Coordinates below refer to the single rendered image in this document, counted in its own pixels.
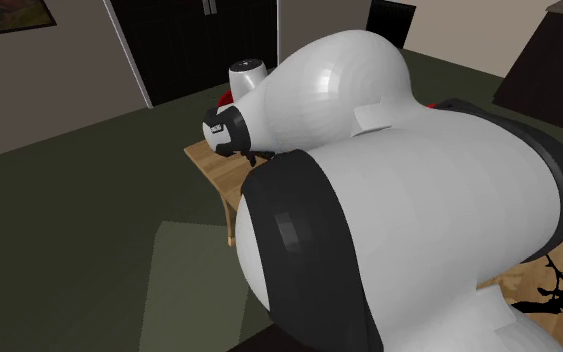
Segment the wooden table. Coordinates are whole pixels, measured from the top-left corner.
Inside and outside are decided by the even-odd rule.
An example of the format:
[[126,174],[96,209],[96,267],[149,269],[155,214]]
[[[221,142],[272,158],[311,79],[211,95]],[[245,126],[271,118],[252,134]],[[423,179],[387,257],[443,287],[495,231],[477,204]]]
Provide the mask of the wooden table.
[[[184,153],[219,193],[228,225],[227,243],[230,246],[234,245],[235,214],[241,195],[240,188],[252,167],[241,155],[225,158],[215,154],[204,140],[186,147]],[[548,255],[563,273],[563,242]],[[546,267],[547,263],[545,257],[519,264],[484,284],[486,286],[498,284],[505,300],[509,303],[546,302],[549,296],[542,296],[537,289],[541,287],[551,290],[556,283],[554,271]],[[529,313],[528,316],[563,347],[563,312],[558,315]]]

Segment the white cylindrical appliance black top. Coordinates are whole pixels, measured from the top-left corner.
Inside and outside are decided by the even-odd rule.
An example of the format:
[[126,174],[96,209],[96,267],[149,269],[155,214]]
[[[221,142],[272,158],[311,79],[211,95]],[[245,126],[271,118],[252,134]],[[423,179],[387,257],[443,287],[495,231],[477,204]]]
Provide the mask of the white cylindrical appliance black top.
[[230,91],[234,102],[254,90],[267,76],[265,63],[256,58],[233,63],[228,71]]

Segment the dark double-door cabinet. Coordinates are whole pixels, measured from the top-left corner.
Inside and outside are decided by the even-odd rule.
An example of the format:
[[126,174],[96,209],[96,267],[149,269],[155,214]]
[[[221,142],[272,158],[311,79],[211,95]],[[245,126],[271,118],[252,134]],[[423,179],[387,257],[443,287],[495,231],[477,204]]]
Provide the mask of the dark double-door cabinet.
[[152,106],[278,64],[278,0],[109,0]]

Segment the dark cabinet with pale top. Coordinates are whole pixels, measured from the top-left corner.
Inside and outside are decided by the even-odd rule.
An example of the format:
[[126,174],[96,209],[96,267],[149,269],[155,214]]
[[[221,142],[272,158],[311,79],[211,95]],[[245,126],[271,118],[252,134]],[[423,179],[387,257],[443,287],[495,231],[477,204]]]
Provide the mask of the dark cabinet with pale top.
[[493,103],[563,128],[563,0],[547,7]]

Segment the framed wall picture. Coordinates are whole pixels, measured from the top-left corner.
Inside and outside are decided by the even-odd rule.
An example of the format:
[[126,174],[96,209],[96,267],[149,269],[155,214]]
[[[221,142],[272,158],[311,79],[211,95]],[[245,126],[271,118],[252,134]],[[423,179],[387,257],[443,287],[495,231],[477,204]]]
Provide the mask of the framed wall picture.
[[44,0],[0,0],[0,34],[56,25]]

